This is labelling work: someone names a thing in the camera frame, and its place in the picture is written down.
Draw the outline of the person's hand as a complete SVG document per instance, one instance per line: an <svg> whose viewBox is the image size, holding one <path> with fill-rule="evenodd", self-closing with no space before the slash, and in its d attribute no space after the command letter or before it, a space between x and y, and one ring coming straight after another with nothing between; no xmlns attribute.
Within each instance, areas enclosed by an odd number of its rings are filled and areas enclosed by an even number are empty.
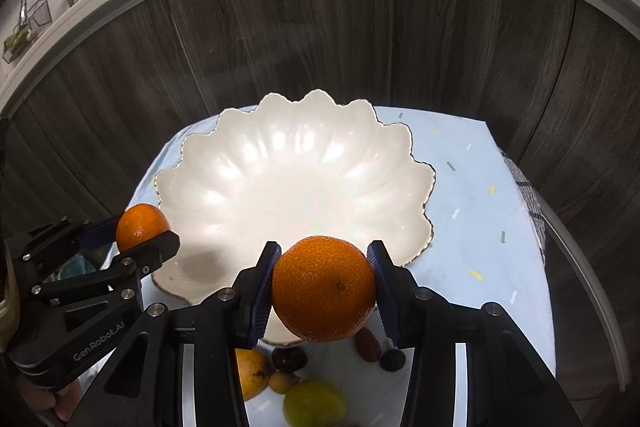
<svg viewBox="0 0 640 427"><path fill-rule="evenodd" d="M15 384L16 389L33 412L53 411L61 421L70 420L82 398L78 379L57 392L39 389L23 376L18 376Z"/></svg>

